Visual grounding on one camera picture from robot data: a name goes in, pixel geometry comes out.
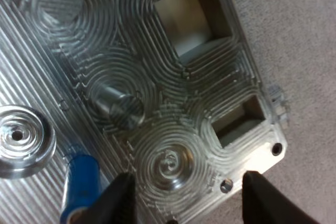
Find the bolt hole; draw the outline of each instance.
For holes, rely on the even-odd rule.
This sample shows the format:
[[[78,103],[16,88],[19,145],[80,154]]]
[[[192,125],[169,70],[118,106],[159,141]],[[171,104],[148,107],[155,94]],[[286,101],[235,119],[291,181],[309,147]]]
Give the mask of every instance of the bolt hole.
[[[282,152],[282,144],[276,143],[275,145],[273,145],[273,148],[272,148],[273,156],[278,156],[280,155],[281,152]]]
[[[223,182],[220,185],[221,187],[221,191],[223,194],[227,194],[228,192],[230,192],[233,188],[233,182],[231,179],[227,178],[225,180],[223,180]]]
[[[21,131],[14,131],[12,133],[12,139],[15,141],[20,141],[23,138],[23,134]]]
[[[179,224],[177,220],[169,220],[166,224]]]

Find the circular groove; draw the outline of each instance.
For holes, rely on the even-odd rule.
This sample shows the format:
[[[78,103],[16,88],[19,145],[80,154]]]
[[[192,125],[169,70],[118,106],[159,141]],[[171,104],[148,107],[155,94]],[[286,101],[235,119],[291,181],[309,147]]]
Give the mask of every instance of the circular groove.
[[[37,173],[55,148],[55,131],[39,112],[25,106],[0,107],[0,177]]]

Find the cylindrical boss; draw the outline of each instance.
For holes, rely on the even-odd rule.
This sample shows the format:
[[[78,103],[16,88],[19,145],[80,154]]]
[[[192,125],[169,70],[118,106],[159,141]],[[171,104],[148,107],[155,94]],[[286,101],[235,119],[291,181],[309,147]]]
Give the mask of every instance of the cylindrical boss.
[[[89,155],[75,156],[67,166],[61,224],[72,224],[100,195],[99,164]]]

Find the aluminum part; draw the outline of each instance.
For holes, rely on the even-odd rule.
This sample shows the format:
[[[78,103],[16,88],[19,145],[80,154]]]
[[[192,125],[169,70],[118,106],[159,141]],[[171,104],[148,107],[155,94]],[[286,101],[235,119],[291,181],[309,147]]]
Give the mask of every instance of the aluminum part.
[[[55,148],[55,130],[39,112],[25,106],[0,106],[1,178],[37,173]]]
[[[0,179],[1,223],[58,223],[70,150],[93,156],[105,185],[133,173],[139,223],[153,224],[199,220],[241,189],[246,170],[263,173],[284,157],[286,106],[264,87],[231,0],[0,6],[0,106],[40,111],[57,135],[46,165],[52,129],[31,110],[2,107],[16,108],[22,138],[37,133],[32,148],[9,152],[21,136],[1,114],[0,176],[18,176],[14,156],[28,158],[21,175],[34,173]]]

